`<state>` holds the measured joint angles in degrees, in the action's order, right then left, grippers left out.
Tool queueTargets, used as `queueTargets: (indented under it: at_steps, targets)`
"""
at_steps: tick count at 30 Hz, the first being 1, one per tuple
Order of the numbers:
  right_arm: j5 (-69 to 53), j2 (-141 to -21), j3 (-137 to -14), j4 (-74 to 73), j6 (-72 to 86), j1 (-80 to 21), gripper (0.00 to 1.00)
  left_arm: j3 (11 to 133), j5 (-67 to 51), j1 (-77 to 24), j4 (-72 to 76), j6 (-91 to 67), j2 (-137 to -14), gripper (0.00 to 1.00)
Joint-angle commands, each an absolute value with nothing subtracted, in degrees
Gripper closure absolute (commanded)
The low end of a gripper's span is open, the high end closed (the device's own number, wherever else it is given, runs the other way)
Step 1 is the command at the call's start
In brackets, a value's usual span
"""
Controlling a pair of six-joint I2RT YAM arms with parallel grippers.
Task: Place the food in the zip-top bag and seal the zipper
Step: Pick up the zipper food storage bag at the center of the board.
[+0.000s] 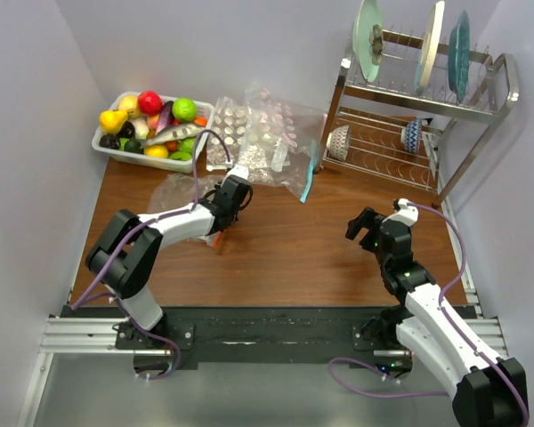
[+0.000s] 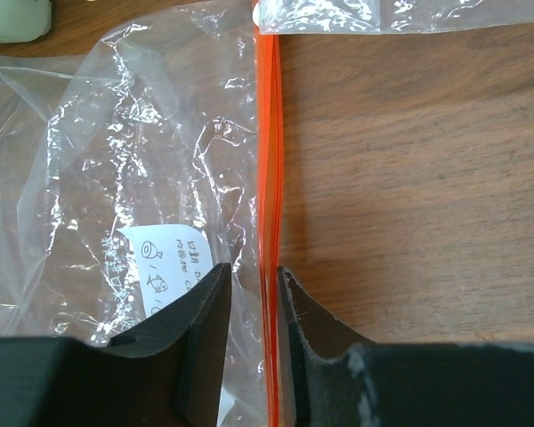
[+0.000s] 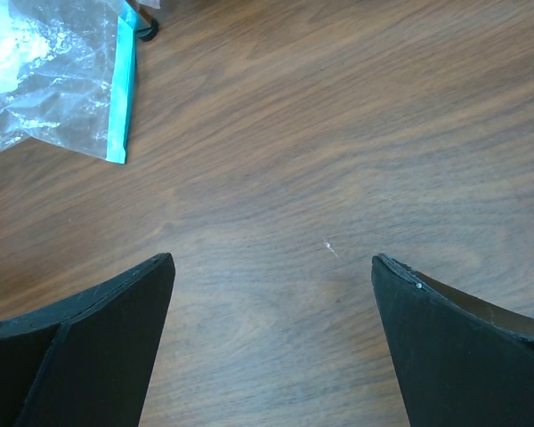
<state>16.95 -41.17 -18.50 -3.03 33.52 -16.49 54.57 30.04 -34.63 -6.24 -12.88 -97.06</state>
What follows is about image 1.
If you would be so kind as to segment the clear bag orange zipper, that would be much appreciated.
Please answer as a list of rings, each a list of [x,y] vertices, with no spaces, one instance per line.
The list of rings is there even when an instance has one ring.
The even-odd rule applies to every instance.
[[[191,175],[182,173],[168,174],[152,192],[145,213],[157,214],[182,208],[193,201],[196,189],[198,189],[199,195],[203,197],[208,191],[214,189],[215,184],[222,179],[221,175],[211,174],[198,178],[198,184],[195,184]]]

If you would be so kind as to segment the grey toy fish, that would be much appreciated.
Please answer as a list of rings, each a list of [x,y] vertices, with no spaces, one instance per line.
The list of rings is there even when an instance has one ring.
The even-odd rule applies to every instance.
[[[178,141],[186,138],[196,137],[204,130],[204,127],[194,123],[185,123],[181,125],[169,125],[156,133],[154,137],[141,140],[141,146],[147,148],[149,146],[163,144],[167,141]]]

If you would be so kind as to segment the green apple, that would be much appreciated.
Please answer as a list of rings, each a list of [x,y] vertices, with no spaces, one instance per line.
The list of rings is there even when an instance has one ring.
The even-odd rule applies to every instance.
[[[192,99],[178,98],[173,103],[172,114],[180,123],[192,122],[198,116],[198,107]]]

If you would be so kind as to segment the purple eggplant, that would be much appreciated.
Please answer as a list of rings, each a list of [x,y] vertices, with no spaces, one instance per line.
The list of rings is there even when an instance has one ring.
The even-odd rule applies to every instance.
[[[174,105],[173,101],[167,101],[164,103],[163,108],[161,109],[159,113],[156,133],[160,133],[173,122],[173,119],[172,119],[173,105]]]

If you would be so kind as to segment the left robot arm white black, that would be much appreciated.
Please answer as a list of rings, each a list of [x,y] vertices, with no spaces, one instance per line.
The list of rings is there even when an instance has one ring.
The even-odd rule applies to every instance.
[[[168,335],[168,320],[148,285],[159,251],[190,238],[225,231],[252,197],[250,182],[231,173],[182,208],[144,215],[118,211],[85,258],[95,278],[72,308],[83,304],[92,289],[102,283],[136,326],[136,340],[147,349],[160,347]]]

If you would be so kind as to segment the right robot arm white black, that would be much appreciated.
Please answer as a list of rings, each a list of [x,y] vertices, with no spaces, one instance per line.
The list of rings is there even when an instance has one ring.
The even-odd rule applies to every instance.
[[[442,385],[461,426],[526,426],[530,421],[526,373],[515,358],[493,350],[459,316],[431,273],[415,260],[413,227],[421,206],[405,198],[381,215],[366,207],[349,221],[346,238],[371,252],[386,290],[399,302],[384,310],[376,335],[384,347],[409,350]]]

